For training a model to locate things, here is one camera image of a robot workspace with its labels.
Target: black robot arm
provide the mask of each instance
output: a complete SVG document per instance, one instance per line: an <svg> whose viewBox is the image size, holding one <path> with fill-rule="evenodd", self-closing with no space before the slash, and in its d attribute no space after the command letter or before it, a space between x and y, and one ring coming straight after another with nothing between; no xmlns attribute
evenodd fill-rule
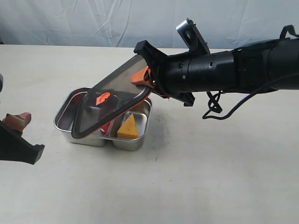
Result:
<svg viewBox="0 0 299 224"><path fill-rule="evenodd" d="M210 53L207 43L192 20L177 27L188 52L166 55L147 41L139 42L134 52L141 55L155 81L154 92L192 106L192 92L207 92L209 111L204 119L226 119L256 94L277 90L299 90L299 35L292 25L285 26L279 39L252 43L241 48ZM295 39L286 38L286 34ZM249 94L226 116L208 116L222 112L218 104L223 93Z"/></svg>

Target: divided metal container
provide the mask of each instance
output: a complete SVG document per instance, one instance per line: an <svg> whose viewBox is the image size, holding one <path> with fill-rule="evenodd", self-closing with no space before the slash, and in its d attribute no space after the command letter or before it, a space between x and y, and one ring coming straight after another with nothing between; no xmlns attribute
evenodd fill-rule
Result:
<svg viewBox="0 0 299 224"><path fill-rule="evenodd" d="M98 130L82 139L72 138L71 128L78 106L89 90L90 88L80 88L70 93L54 118L54 126L62 132L67 141L72 143L103 147L107 141L112 141L114 147L119 150L135 151L139 149L143 145L149 126L153 106L150 98L146 98L128 112L112 120L106 134L102 134L101 130ZM117 130L130 114L134 114L139 137L134 140L117 138Z"/></svg>

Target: stainless steel container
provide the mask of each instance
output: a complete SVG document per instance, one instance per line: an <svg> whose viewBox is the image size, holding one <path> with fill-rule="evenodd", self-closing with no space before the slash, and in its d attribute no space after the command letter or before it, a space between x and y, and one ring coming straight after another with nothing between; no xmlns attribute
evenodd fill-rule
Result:
<svg viewBox="0 0 299 224"><path fill-rule="evenodd" d="M149 126L151 110L153 106L150 98L145 99L130 111L114 119L110 123L108 132L105 135L101 133L101 130L98 130L82 139L72 138L71 128L75 115L77 113L78 106L81 99L89 90L90 88L80 88L73 91L68 96L54 118L54 126L63 133L67 141L72 143L102 147L107 141L112 141L114 147L119 150L135 151L139 149L143 145L144 138ZM134 114L139 137L134 140L117 138L117 130L126 120L126 118L132 113Z"/></svg>

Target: black cable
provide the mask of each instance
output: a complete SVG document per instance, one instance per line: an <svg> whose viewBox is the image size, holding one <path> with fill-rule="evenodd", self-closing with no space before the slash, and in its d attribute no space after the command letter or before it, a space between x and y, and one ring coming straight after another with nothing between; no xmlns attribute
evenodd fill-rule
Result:
<svg viewBox="0 0 299 224"><path fill-rule="evenodd" d="M292 74L292 75L288 75L288 76L284 76L284 77L281 77L281 78L278 78L278 79L275 79L273 81L270 81L268 83L266 83L265 85L262 85L261 87L257 88L255 91L253 91L251 94L249 94L248 96L246 96L244 99L242 99L239 103L236 104L236 106L234 106L230 112L228 112L225 116L223 117L217 117L217 116L213 116L213 115L210 115L210 116L207 116L209 114L210 111L208 111L207 113L204 114L204 116L202 117L203 119L216 119L216 120L225 120L227 118L229 118L240 106L242 106L247 100L249 100L250 98L254 97L256 94L258 94L260 91L262 91L264 88L278 82L278 81L281 81L283 79L286 79L286 78L290 78L290 77L294 77L294 76L299 76L299 73L296 73L296 74Z"/></svg>

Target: yellow cheese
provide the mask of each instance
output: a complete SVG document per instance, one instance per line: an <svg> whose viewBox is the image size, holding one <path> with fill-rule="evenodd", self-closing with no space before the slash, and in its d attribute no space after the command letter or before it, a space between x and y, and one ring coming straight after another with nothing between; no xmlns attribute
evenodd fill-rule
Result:
<svg viewBox="0 0 299 224"><path fill-rule="evenodd" d="M117 137L120 139L137 139L138 129L135 123L134 115L131 114L117 131Z"/></svg>

